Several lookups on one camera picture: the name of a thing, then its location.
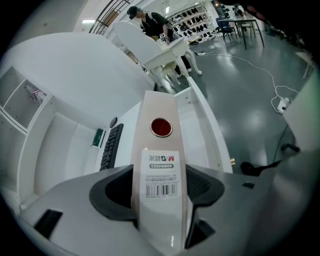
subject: railing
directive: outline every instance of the railing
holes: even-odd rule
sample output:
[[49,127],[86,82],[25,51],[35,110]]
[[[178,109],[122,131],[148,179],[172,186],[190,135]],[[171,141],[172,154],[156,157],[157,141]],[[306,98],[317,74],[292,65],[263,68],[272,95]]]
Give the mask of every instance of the railing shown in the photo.
[[92,25],[89,33],[103,35],[115,18],[134,0],[110,0]]

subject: keyboard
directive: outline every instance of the keyboard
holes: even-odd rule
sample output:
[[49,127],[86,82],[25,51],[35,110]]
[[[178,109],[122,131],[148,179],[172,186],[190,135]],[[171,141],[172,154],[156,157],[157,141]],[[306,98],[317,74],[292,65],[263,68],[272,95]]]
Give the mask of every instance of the keyboard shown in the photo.
[[124,124],[120,123],[111,129],[108,140],[105,143],[100,171],[115,167],[117,150],[123,128]]

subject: ceiling light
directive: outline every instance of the ceiling light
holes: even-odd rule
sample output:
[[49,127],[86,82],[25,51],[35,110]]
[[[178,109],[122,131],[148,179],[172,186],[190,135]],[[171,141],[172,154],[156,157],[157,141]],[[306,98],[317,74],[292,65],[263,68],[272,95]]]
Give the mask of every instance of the ceiling light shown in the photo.
[[95,23],[95,19],[84,19],[82,23]]

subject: barcode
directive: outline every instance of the barcode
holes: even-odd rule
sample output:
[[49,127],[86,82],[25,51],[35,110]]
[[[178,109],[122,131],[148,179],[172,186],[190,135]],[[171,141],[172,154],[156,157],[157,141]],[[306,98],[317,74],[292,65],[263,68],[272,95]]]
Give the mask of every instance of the barcode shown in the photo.
[[171,196],[177,194],[177,184],[169,185],[146,185],[147,197]]

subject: power strip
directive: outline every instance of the power strip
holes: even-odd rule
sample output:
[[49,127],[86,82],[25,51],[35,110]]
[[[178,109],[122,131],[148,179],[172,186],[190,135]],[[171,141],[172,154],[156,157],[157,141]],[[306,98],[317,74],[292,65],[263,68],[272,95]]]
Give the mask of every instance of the power strip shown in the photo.
[[283,114],[285,112],[285,110],[287,110],[287,106],[289,105],[289,99],[285,98],[285,99],[281,99],[279,102],[279,105],[277,107],[277,109],[280,111],[281,114]]

